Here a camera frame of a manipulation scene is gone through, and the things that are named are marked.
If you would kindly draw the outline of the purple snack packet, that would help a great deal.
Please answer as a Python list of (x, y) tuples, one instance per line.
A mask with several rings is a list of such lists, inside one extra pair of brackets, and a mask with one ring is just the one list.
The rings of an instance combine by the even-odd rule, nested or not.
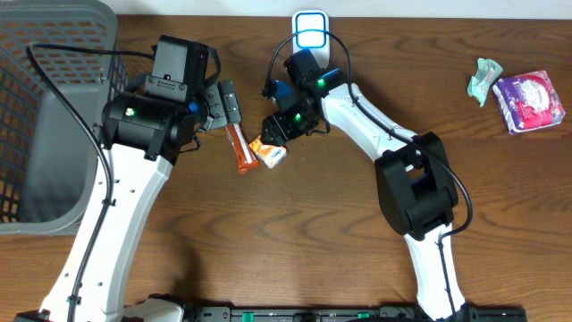
[(566, 115), (546, 71), (500, 78), (492, 92), (510, 135), (558, 125)]

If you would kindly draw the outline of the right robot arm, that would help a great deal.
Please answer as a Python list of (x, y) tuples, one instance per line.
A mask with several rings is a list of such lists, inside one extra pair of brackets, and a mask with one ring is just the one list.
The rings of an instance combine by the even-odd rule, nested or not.
[(311, 135), (321, 121), (353, 139), (374, 162), (383, 216), (408, 245), (420, 309), (431, 320), (455, 317), (465, 303), (450, 244), (458, 194), (442, 141), (395, 123), (347, 73), (325, 70), (308, 49), (284, 67), (289, 81), (267, 78), (261, 91), (279, 107), (264, 119), (261, 141), (283, 146)]

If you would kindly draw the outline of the teal wrapper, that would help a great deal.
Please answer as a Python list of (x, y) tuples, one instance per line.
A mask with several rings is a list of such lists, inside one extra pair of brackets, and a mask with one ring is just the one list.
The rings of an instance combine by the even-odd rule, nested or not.
[(477, 59), (477, 71), (467, 85), (467, 94), (474, 97), (480, 107), (483, 107), (488, 96), (489, 89), (500, 77), (503, 68), (489, 58)]

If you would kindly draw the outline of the orange snack packet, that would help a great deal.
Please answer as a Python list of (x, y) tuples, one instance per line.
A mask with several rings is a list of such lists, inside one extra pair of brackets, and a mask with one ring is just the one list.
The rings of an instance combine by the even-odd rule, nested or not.
[(262, 161), (269, 169), (274, 168), (287, 156), (287, 149), (285, 147), (266, 145), (261, 141), (260, 135), (248, 145), (255, 157), (259, 161)]

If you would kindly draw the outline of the red snack bar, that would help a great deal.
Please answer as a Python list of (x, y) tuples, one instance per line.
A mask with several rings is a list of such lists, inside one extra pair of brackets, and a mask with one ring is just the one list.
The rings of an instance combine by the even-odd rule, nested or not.
[(225, 130), (237, 158), (239, 173), (246, 174), (249, 170), (259, 167), (260, 163), (250, 149), (240, 123), (228, 124)]

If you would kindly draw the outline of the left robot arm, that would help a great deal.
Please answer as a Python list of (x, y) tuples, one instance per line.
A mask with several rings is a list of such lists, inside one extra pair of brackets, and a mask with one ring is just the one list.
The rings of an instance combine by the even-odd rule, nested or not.
[(192, 319), (188, 305), (166, 295), (126, 306), (125, 288), (150, 209), (179, 155), (199, 148), (199, 133), (238, 123), (240, 107), (232, 82), (207, 72), (219, 63), (213, 47), (163, 35), (149, 58), (152, 72), (105, 104), (98, 131), (86, 129), (98, 157), (86, 211), (55, 285), (20, 321)]

